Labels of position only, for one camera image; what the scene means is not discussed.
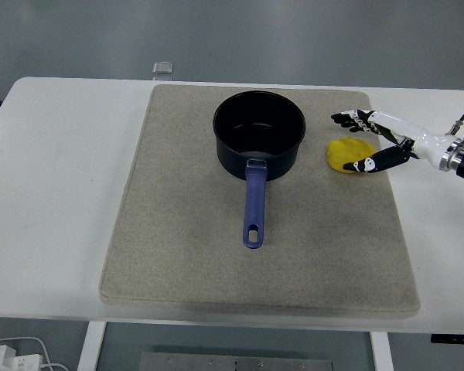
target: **handle hole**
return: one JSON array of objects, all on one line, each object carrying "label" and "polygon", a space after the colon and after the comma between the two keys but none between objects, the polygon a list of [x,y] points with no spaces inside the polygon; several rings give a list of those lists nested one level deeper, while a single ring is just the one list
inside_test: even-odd
[{"label": "handle hole", "polygon": [[257,242],[258,241],[258,231],[259,227],[256,224],[251,224],[249,226],[249,234],[248,234],[248,239],[249,242]]}]

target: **robotic hand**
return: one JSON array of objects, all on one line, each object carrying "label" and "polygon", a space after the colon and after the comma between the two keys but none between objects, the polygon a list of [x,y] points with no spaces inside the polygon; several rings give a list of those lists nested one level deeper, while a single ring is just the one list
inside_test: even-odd
[{"label": "robotic hand", "polygon": [[332,119],[343,128],[349,128],[351,132],[369,131],[383,135],[396,144],[369,158],[345,164],[345,170],[381,172],[414,157],[426,158],[433,167],[444,172],[455,170],[458,176],[464,178],[464,140],[455,136],[464,115],[445,135],[433,135],[410,121],[376,111],[345,111],[332,115]]}]

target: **blue handle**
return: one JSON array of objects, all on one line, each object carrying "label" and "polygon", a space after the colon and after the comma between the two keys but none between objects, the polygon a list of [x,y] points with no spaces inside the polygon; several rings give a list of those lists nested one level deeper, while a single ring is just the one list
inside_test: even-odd
[{"label": "blue handle", "polygon": [[246,167],[246,207],[242,240],[250,249],[263,244],[264,200],[268,170],[262,160],[248,160]]}]

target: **felt mat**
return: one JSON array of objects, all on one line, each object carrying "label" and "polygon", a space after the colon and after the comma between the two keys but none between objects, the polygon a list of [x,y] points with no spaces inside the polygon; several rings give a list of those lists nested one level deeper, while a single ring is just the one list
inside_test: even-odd
[{"label": "felt mat", "polygon": [[242,244],[246,183],[219,163],[213,114],[244,88],[152,93],[100,283],[103,302],[204,312],[403,318],[419,300],[387,174],[342,174],[330,115],[370,108],[345,90],[264,89],[306,119],[294,166],[267,183],[264,245]]}]

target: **power adapter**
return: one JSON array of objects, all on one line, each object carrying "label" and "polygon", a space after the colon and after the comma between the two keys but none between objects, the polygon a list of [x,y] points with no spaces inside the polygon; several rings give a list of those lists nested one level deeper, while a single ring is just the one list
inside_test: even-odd
[{"label": "power adapter", "polygon": [[39,371],[43,364],[43,356],[30,354],[28,356],[15,356],[15,349],[0,345],[0,371]]}]

